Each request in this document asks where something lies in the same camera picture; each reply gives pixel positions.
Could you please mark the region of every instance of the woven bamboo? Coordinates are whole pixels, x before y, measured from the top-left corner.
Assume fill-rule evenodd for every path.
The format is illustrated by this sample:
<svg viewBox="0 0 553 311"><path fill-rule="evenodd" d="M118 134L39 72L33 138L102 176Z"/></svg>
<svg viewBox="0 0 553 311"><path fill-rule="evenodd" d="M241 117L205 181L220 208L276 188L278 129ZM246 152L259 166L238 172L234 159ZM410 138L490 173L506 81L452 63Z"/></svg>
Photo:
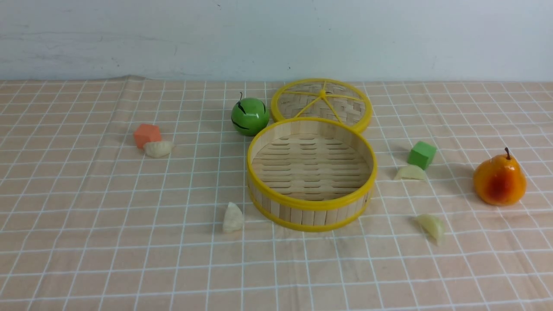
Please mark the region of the woven bamboo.
<svg viewBox="0 0 553 311"><path fill-rule="evenodd" d="M252 141L247 184L267 218L300 231L327 231L359 217L377 174L374 152L339 122L293 118L274 123Z"/></svg>
<svg viewBox="0 0 553 311"><path fill-rule="evenodd" d="M334 120L363 132L369 125L372 106L356 87L330 79L307 79L287 84L273 96L275 122L294 117Z"/></svg>

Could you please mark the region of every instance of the white dumpling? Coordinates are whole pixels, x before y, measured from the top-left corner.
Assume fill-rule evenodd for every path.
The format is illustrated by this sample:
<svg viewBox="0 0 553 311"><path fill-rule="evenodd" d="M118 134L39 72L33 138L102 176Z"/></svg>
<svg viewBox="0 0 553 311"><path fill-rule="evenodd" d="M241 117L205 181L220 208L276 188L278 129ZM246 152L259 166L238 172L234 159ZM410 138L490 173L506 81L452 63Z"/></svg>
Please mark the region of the white dumpling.
<svg viewBox="0 0 553 311"><path fill-rule="evenodd" d="M435 215L422 214L415 217L415 221L430 234L439 245L443 239L445 232L444 222Z"/></svg>
<svg viewBox="0 0 553 311"><path fill-rule="evenodd" d="M144 144L144 153L151 158L160 158L167 156L175 147L173 142L149 142Z"/></svg>
<svg viewBox="0 0 553 311"><path fill-rule="evenodd" d="M399 180L403 178L424 180L426 182L428 181L428 177L426 176L424 170L417 165L411 164L407 164L407 166L400 168L398 170L398 173L395 175L394 180Z"/></svg>
<svg viewBox="0 0 553 311"><path fill-rule="evenodd" d="M244 215L233 202L229 202L223 219L223 232L230 233L242 229L244 226Z"/></svg>

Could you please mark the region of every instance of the wall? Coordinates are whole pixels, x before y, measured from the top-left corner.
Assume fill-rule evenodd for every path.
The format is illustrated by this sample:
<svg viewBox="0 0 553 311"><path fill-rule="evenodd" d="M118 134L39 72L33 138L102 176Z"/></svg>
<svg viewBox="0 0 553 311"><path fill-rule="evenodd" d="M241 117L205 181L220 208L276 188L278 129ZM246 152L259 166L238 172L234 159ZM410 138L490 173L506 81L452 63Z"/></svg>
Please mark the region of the wall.
<svg viewBox="0 0 553 311"><path fill-rule="evenodd" d="M0 79L553 80L551 0L0 0Z"/></svg>

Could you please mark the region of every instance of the toy fruit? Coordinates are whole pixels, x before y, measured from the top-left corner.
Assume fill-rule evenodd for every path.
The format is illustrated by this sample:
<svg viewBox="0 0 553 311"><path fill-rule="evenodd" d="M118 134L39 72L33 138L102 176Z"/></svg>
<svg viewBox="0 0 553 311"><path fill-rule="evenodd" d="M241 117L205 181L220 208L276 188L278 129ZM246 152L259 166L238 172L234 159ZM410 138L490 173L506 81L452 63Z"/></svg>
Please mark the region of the toy fruit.
<svg viewBox="0 0 553 311"><path fill-rule="evenodd" d="M240 92L240 100L232 107L231 121L238 133L255 136L269 123L269 112L261 100L242 99Z"/></svg>
<svg viewBox="0 0 553 311"><path fill-rule="evenodd" d="M482 162L474 171L476 194L486 203L496 206L512 205L526 193L526 177L517 160L510 155L499 154Z"/></svg>

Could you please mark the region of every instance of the orange pear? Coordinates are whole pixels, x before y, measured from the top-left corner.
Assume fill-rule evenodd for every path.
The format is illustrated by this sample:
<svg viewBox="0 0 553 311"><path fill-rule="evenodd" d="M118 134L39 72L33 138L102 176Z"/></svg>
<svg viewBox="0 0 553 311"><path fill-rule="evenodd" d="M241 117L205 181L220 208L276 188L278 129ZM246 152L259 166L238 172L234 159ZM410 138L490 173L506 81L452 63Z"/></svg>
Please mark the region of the orange pear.
<svg viewBox="0 0 553 311"><path fill-rule="evenodd" d="M482 162L474 171L474 189L487 204L513 205L526 193L526 176L509 148L505 151L506 154Z"/></svg>

